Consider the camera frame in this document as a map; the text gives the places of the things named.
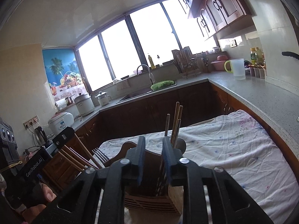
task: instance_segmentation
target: electrical outlet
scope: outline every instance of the electrical outlet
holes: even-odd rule
[[[39,121],[39,118],[37,117],[37,115],[34,116],[32,119],[26,121],[26,122],[24,123],[24,127],[25,127],[25,129],[27,129],[26,125],[27,125],[28,127],[30,127],[31,125],[34,125],[37,121]]]
[[[229,42],[229,45],[231,46],[231,48],[236,47],[236,46],[237,46],[237,42],[236,42],[236,40],[231,40],[231,41]]]

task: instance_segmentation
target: palm tree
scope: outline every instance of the palm tree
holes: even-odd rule
[[[52,70],[52,73],[54,75],[59,75],[61,73],[61,71],[64,70],[64,67],[62,66],[62,60],[60,59],[57,59],[56,57],[55,58],[52,58],[51,61],[53,62],[54,65],[50,66],[51,70]]]
[[[69,65],[70,71],[77,72],[77,65],[72,61]]]

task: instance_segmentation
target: faucet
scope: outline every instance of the faucet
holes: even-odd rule
[[[141,64],[140,66],[138,66],[138,67],[137,67],[137,70],[136,70],[136,74],[137,74],[137,76],[138,76],[138,68],[141,67],[141,66],[145,66],[145,67],[149,70],[149,79],[150,79],[152,85],[153,85],[154,83],[156,83],[156,80],[155,80],[155,78],[154,78],[154,75],[150,72],[150,68],[149,68],[148,65]]]

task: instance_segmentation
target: bolt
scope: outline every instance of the bolt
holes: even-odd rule
[[[182,157],[180,160],[180,163],[183,163],[183,164],[187,164],[190,162],[190,160],[188,158],[185,158],[185,157]]]
[[[223,167],[216,166],[216,167],[214,167],[214,171],[218,172],[218,173],[222,173],[223,172]]]
[[[121,164],[123,164],[123,165],[127,165],[127,164],[129,164],[129,163],[130,163],[130,160],[127,159],[127,158],[123,158],[123,159],[121,160]]]
[[[95,171],[95,169],[93,167],[88,167],[87,169],[85,169],[85,172],[90,174],[93,173]]]

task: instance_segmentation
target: window pane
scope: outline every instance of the window pane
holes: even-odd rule
[[[130,14],[135,30],[143,48],[148,65],[148,55],[155,65],[173,59],[172,50],[178,49],[178,43],[171,26],[159,3],[145,7]]]
[[[141,65],[125,20],[103,31],[102,37],[116,78],[132,74]]]
[[[187,14],[185,14],[178,0],[167,0],[163,5],[170,17],[182,47],[189,46],[192,53],[211,50],[216,46],[215,40],[210,38],[204,41],[200,28],[195,18],[188,19],[189,7],[180,0]]]
[[[81,46],[79,53],[92,91],[112,82],[98,36]]]

